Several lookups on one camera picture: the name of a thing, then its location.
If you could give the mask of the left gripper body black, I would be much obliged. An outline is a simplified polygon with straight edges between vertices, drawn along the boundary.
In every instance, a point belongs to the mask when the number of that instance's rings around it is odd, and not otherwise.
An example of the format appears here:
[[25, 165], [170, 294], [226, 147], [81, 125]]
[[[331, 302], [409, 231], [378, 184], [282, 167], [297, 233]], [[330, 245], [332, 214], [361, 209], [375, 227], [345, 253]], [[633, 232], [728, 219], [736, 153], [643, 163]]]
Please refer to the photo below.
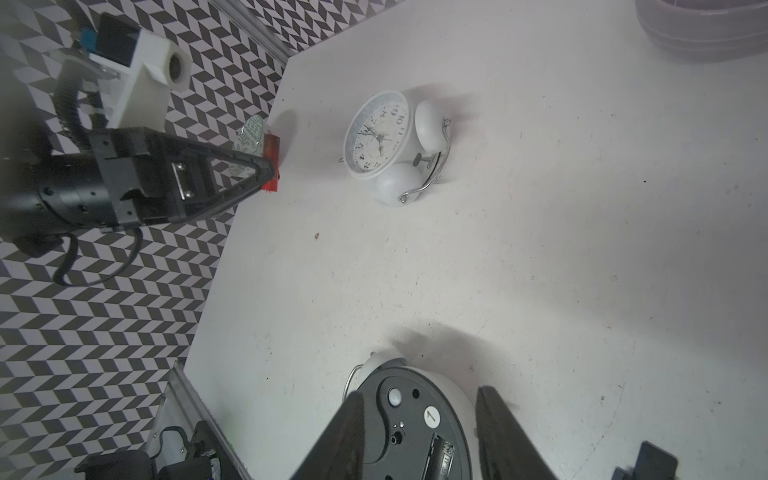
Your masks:
[[210, 149], [147, 128], [89, 134], [107, 191], [111, 228], [185, 223], [210, 199]]

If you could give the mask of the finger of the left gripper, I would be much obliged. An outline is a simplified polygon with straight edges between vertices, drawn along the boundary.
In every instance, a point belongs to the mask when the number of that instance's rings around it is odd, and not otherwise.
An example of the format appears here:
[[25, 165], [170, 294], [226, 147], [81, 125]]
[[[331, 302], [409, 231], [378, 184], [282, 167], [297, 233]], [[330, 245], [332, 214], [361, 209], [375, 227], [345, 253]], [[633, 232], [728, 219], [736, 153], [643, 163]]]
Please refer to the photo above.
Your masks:
[[214, 183], [194, 182], [188, 175], [175, 180], [171, 223], [190, 223], [216, 217], [264, 189], [272, 181], [265, 175], [252, 175], [231, 187], [218, 190]]
[[253, 170], [252, 175], [261, 180], [271, 180], [273, 169], [268, 160], [236, 150], [186, 139], [170, 134], [161, 134], [163, 157], [172, 163], [182, 165], [180, 175], [190, 180], [212, 179], [214, 160], [235, 164]]

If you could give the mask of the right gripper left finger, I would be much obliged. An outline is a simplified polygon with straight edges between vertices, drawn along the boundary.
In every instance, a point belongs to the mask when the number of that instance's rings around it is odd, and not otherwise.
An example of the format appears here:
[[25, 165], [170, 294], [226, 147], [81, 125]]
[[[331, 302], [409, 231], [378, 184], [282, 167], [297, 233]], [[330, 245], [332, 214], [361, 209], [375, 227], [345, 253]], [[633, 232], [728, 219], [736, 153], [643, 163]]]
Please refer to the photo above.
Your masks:
[[293, 474], [293, 480], [360, 480], [365, 452], [364, 400], [349, 394]]

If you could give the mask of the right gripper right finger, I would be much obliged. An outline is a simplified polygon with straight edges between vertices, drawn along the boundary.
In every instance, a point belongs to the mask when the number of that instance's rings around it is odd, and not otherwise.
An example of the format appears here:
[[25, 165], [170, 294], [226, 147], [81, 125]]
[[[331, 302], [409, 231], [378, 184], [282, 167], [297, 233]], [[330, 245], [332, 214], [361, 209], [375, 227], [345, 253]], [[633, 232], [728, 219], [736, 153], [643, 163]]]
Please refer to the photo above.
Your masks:
[[494, 387], [478, 388], [475, 411], [483, 479], [556, 478]]

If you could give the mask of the red battery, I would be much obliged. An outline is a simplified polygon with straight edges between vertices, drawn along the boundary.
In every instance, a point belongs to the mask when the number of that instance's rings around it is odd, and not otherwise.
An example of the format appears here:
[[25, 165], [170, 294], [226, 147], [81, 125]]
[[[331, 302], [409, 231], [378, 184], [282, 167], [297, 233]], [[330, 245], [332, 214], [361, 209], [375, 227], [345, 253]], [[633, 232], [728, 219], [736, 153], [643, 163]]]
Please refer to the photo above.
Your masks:
[[266, 133], [263, 136], [263, 157], [268, 160], [273, 169], [273, 178], [262, 187], [267, 192], [277, 192], [280, 179], [279, 161], [280, 161], [280, 138], [274, 134]]

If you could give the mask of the white alarm clock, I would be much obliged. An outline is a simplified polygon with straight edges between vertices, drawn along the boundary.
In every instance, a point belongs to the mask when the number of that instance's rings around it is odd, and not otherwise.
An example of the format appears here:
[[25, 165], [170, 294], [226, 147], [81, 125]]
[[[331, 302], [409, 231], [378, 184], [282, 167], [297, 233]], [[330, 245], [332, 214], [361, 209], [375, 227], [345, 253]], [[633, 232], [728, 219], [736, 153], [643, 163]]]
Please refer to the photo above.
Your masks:
[[408, 205], [439, 178], [451, 150], [451, 119], [431, 101], [385, 90], [360, 107], [347, 129], [343, 162], [378, 202]]
[[350, 372], [344, 396], [364, 401], [364, 479], [479, 479], [475, 407], [453, 381], [394, 349]]

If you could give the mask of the black battery cover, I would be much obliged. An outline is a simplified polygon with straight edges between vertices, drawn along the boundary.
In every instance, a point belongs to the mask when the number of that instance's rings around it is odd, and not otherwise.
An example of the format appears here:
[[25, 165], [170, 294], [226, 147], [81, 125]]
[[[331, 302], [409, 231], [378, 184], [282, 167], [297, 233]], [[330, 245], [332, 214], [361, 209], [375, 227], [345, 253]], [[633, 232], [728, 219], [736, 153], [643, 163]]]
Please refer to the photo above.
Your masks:
[[675, 480], [678, 459], [654, 445], [643, 441], [638, 456], [632, 468], [616, 467], [612, 480]]

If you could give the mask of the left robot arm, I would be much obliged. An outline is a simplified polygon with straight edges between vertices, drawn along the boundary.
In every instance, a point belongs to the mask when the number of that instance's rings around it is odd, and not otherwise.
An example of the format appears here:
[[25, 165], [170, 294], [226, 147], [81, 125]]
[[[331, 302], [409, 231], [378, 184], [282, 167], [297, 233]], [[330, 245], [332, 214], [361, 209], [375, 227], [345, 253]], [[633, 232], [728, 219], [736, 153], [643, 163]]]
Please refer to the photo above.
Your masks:
[[31, 94], [1, 72], [1, 238], [39, 258], [69, 245], [53, 283], [67, 276], [79, 253], [77, 234], [126, 232], [138, 257], [142, 229], [214, 217], [251, 197], [277, 174], [272, 160], [148, 128], [91, 131], [89, 149], [56, 155]]

